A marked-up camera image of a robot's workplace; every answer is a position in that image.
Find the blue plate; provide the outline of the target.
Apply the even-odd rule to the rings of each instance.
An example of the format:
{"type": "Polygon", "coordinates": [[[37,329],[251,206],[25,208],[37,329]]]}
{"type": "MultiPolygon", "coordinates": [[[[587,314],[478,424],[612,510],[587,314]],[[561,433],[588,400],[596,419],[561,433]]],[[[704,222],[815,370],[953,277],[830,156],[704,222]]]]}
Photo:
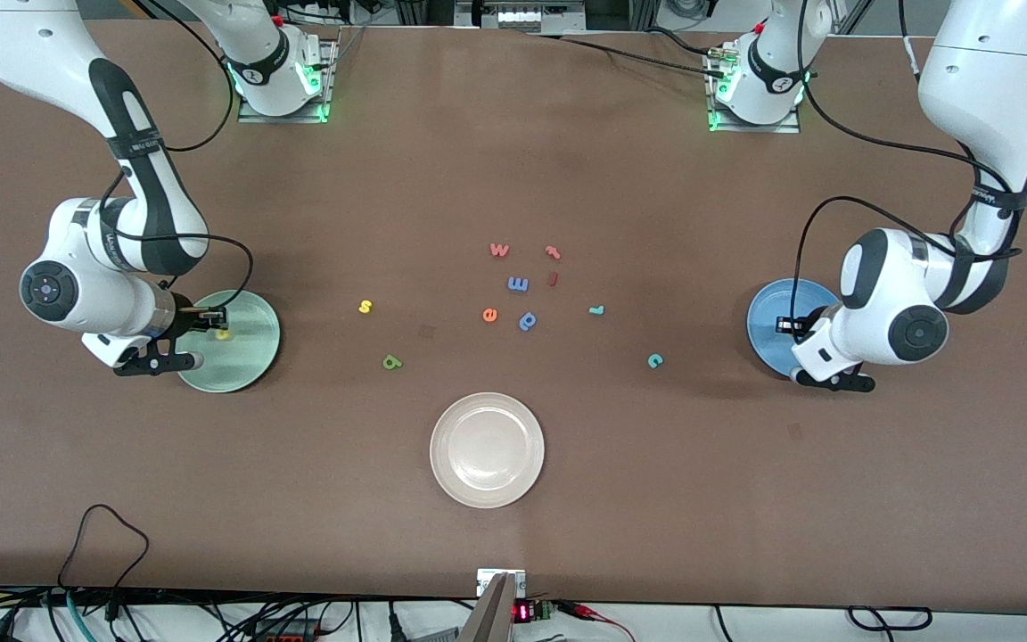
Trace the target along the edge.
{"type": "Polygon", "coordinates": [[[793,337],[776,330],[782,317],[805,317],[812,310],[830,306],[838,297],[822,284],[807,279],[781,279],[767,284],[751,301],[747,309],[746,330],[758,358],[776,374],[787,379],[799,362],[792,353],[793,337]]]}

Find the green plate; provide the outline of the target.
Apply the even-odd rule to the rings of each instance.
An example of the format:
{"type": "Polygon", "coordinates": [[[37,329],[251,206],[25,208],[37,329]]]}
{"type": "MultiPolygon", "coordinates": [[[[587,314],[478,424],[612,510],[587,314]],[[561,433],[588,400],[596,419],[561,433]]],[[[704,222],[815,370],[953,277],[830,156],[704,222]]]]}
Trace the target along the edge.
{"type": "Polygon", "coordinates": [[[196,301],[199,308],[227,304],[231,341],[218,342],[212,332],[185,333],[177,341],[178,352],[203,356],[201,368],[179,373],[197,391],[228,393],[245,389],[272,366],[280,349],[280,320],[273,306],[253,292],[241,292],[235,298],[232,295],[232,290],[221,290],[196,301]]]}

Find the beige plate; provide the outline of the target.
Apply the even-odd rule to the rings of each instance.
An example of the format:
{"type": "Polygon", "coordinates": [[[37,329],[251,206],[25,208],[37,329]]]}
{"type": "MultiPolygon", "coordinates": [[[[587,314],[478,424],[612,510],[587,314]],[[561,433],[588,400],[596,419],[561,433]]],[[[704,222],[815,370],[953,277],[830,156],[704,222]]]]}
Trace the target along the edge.
{"type": "Polygon", "coordinates": [[[477,509],[510,506],[525,496],[545,455],[537,416],[520,399],[498,391],[478,391],[446,407],[429,447],[441,490],[477,509]]]}

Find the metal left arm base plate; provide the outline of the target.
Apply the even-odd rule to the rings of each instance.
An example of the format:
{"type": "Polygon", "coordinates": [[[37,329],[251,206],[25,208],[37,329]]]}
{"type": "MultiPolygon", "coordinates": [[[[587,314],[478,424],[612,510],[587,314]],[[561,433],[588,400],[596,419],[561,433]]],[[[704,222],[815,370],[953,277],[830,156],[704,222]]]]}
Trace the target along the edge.
{"type": "Polygon", "coordinates": [[[796,70],[776,70],[755,53],[752,41],[724,42],[702,56],[709,130],[739,133],[798,133],[796,105],[801,102],[801,78],[796,70]]]}

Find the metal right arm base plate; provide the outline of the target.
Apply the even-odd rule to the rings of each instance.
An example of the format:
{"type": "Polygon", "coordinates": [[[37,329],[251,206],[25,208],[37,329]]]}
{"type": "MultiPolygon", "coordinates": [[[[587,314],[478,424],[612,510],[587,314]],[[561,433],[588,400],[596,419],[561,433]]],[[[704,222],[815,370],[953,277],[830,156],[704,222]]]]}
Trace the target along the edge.
{"type": "Polygon", "coordinates": [[[274,58],[280,65],[267,76],[253,66],[226,65],[241,99],[237,121],[325,123],[337,76],[337,42],[291,28],[281,34],[288,37],[283,56],[274,58]]]}

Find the aluminium frame with power strip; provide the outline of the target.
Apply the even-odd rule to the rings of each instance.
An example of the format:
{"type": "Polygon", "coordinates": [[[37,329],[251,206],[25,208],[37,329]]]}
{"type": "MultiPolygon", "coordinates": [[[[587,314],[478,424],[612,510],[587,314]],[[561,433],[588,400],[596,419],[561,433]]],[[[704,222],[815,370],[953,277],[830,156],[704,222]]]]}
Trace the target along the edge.
{"type": "Polygon", "coordinates": [[[559,36],[587,27],[584,0],[454,0],[454,25],[559,36]]]}

